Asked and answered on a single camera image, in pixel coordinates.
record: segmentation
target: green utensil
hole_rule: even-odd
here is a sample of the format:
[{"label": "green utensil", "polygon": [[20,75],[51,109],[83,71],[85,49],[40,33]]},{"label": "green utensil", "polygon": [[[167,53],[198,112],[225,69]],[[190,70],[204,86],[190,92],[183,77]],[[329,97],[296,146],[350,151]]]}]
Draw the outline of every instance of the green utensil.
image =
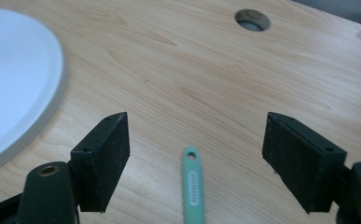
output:
[{"label": "green utensil", "polygon": [[198,149],[187,147],[183,153],[184,223],[204,223],[203,176]]}]

